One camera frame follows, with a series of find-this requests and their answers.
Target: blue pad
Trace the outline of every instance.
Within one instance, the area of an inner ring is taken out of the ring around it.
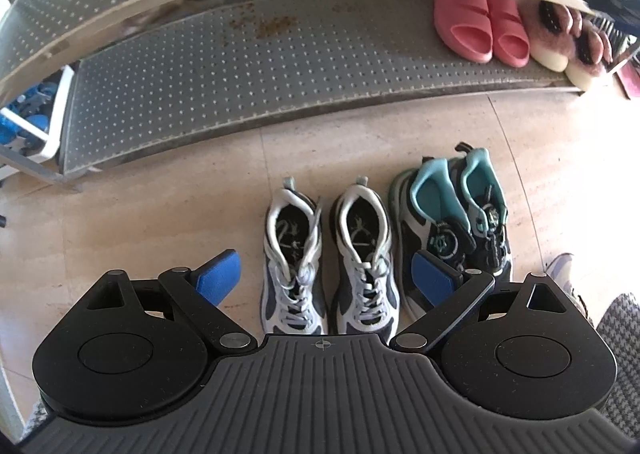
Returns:
[[[455,289],[455,281],[420,253],[415,253],[411,260],[411,276],[433,306],[446,301]]]
[[[225,250],[191,272],[191,283],[201,296],[217,306],[240,281],[240,270],[239,254],[235,250]]]

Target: tile floor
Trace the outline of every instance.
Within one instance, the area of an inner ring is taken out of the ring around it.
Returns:
[[[577,285],[598,320],[638,287],[634,256],[638,104],[615,86],[576,94],[511,92],[417,100],[277,124],[183,147],[86,177],[81,193],[17,175],[0,189],[0,355],[25,416],[38,397],[31,357],[102,273],[155,277],[228,247],[241,284],[223,310],[261,335],[262,218],[272,189],[295,176],[327,204],[356,176],[385,192],[422,155],[458,141],[485,146],[506,191],[515,276],[577,254]],[[325,289],[336,286],[325,247]]]

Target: houndstooth mat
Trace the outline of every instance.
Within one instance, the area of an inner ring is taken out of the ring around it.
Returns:
[[[640,438],[640,306],[631,293],[620,295],[607,309],[596,328],[618,361],[618,379],[602,413],[631,438]],[[47,419],[41,402],[22,437]]]

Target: black insole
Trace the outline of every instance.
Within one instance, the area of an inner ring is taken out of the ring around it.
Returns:
[[[309,220],[298,207],[287,205],[278,214],[276,237],[287,263],[297,268],[304,254],[309,235]]]
[[[366,261],[376,250],[380,232],[380,222],[373,205],[364,198],[358,198],[347,213],[347,228],[354,250],[361,261]]]

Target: sneaker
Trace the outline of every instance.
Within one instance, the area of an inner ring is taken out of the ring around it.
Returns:
[[[587,311],[587,305],[584,303],[580,294],[575,291],[574,286],[571,283],[571,269],[574,263],[574,255],[565,252],[564,254],[560,254],[556,256],[554,260],[549,263],[549,266],[545,270],[545,274],[551,277],[555,284],[558,285],[562,291],[569,297],[574,306],[580,310],[591,325],[593,326],[593,321],[589,317],[589,312]]]
[[[391,258],[385,206],[359,177],[334,203],[331,230],[340,253],[340,284],[332,304],[336,333],[396,335],[400,298]]]
[[[419,319],[433,304],[416,287],[412,260],[427,250],[457,271],[476,243],[465,210],[449,178],[445,158],[424,158],[419,169],[400,173],[389,188],[389,209],[396,233],[395,276],[400,297],[412,319]]]
[[[265,333],[328,333],[321,285],[320,212],[316,203],[296,191],[291,177],[273,193],[264,225],[260,316]]]
[[[476,240],[476,249],[466,258],[466,267],[492,274],[497,283],[511,282],[508,211],[489,151],[483,147],[474,149],[465,142],[460,142],[456,151],[466,156],[449,160],[449,173]]]

